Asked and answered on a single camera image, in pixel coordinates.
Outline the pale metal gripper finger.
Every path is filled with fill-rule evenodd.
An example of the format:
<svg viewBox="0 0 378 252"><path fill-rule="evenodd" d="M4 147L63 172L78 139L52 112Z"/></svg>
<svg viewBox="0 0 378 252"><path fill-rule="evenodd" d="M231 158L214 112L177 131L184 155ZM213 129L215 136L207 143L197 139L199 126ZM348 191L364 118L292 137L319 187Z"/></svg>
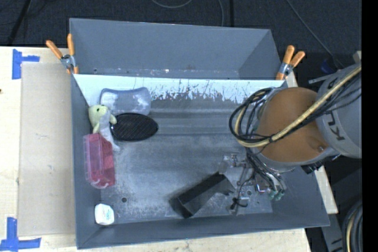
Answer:
<svg viewBox="0 0 378 252"><path fill-rule="evenodd" d="M243 215L247 213L252 192L249 189L241 189L239 193L232 198L230 213L233 215Z"/></svg>
<svg viewBox="0 0 378 252"><path fill-rule="evenodd" d="M238 153L231 153L223 155L219 165L219 173L225 174L231 169L244 169L246 167L244 159Z"/></svg>

